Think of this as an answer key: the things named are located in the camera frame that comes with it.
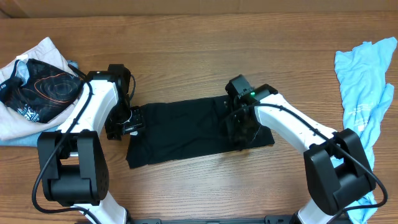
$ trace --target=pile of clothes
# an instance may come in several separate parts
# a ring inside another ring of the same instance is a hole
[[[49,37],[0,69],[0,146],[37,146],[73,111],[83,80]]]

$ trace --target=blue garment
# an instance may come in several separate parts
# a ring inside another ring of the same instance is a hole
[[[73,65],[75,68],[79,68],[77,62],[72,60],[67,60],[68,64]],[[27,70],[26,63],[20,62],[17,65],[17,73],[16,75],[22,79],[24,82],[23,85],[26,84],[27,79],[29,78],[29,72]],[[58,126],[45,130],[44,132],[56,131]],[[0,146],[30,146],[37,147],[37,139],[39,138],[41,132],[31,134],[28,136],[10,139],[2,141],[0,140]]]
[[[340,82],[343,100],[343,125],[361,138],[371,169],[374,167],[373,145],[380,135],[381,121],[392,103],[394,86],[386,85],[385,73],[392,54],[397,47],[394,37],[372,42],[363,42],[351,52],[336,52],[335,72]],[[336,167],[343,161],[333,158]],[[373,193],[366,194],[349,207],[375,204]],[[354,224],[366,223],[376,208],[348,211]]]

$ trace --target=light blue cloth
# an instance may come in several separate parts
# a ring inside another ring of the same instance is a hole
[[[72,60],[67,60],[68,64],[74,66],[75,68],[79,69],[78,63]],[[27,80],[29,79],[29,71],[27,69],[27,65],[24,62],[19,62],[17,64],[17,73],[16,75],[20,77],[23,81],[23,85],[26,84]],[[45,130],[45,132],[56,131],[58,126]],[[30,146],[30,147],[37,147],[37,139],[39,138],[41,132],[31,134],[28,136],[10,139],[6,141],[0,140],[0,146]]]
[[[396,47],[397,40],[391,37],[373,45],[372,42],[363,42],[351,52],[336,52],[335,72],[343,100],[343,125],[360,136],[372,170],[372,147],[380,135],[381,121],[394,95],[394,86],[386,85],[385,73]],[[335,167],[342,162],[332,159]],[[370,192],[349,207],[375,203],[373,193]],[[376,210],[351,210],[348,215],[354,224],[366,223]]]

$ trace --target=white cloth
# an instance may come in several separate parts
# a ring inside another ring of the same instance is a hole
[[[22,55],[27,55],[28,58],[43,61],[73,74],[72,70],[68,67],[68,62],[55,47],[50,37],[46,37],[37,46]],[[0,69],[0,83],[4,82],[11,76],[15,61],[16,60],[13,60],[7,66]],[[62,124],[73,111],[76,102],[77,100],[46,124],[28,121],[23,115],[17,113],[11,108],[8,108],[4,103],[0,102],[0,140],[4,141],[23,137]]]

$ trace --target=dark fabric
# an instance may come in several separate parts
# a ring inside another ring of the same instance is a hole
[[[0,89],[0,100],[33,122],[47,123],[75,101],[82,88],[82,80],[63,70],[35,59],[27,62],[29,79],[25,85],[15,76]]]
[[[221,133],[220,122],[229,111],[228,96],[141,106],[146,129],[131,136],[126,160],[130,168],[174,159],[237,150]],[[274,144],[267,127],[261,127],[247,148]]]

